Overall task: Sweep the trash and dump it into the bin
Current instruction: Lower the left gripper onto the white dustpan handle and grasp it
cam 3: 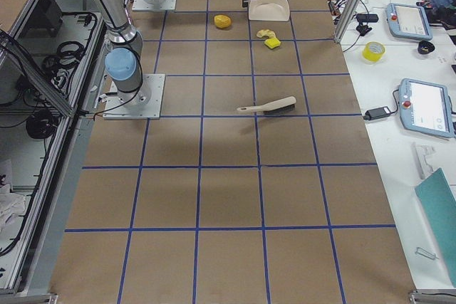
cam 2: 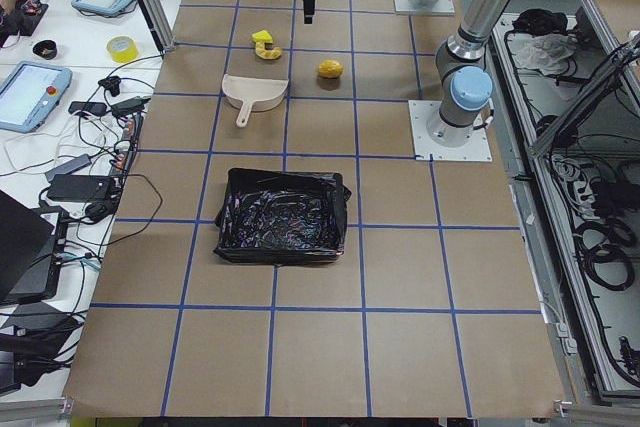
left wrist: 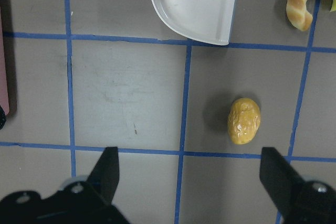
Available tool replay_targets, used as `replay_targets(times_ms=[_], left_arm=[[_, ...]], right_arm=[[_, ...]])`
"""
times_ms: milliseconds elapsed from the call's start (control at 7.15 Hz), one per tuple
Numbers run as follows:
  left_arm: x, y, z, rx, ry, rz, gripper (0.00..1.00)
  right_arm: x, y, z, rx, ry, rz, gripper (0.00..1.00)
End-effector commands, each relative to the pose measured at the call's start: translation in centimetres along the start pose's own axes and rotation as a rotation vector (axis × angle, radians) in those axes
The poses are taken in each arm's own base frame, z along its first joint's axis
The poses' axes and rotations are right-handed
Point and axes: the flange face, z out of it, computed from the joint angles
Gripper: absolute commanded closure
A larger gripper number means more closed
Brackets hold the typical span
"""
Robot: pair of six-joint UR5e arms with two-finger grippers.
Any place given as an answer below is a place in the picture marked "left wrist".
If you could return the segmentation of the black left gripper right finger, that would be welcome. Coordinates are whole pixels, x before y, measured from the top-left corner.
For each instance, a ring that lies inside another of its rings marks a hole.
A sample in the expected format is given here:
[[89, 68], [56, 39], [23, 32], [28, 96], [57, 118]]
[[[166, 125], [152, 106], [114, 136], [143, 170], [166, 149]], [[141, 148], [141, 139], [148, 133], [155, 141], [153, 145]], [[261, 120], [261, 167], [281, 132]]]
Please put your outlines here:
[[259, 178], [278, 211], [290, 214], [305, 181], [276, 148], [262, 148]]

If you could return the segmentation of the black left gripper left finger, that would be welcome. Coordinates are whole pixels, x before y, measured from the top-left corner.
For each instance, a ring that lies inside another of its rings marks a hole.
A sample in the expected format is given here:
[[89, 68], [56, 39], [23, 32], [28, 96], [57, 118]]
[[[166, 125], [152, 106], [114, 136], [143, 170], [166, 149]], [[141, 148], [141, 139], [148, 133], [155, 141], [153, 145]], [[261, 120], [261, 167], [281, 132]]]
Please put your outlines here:
[[112, 204], [119, 183], [117, 147], [106, 147], [89, 175], [89, 184], [107, 203]]

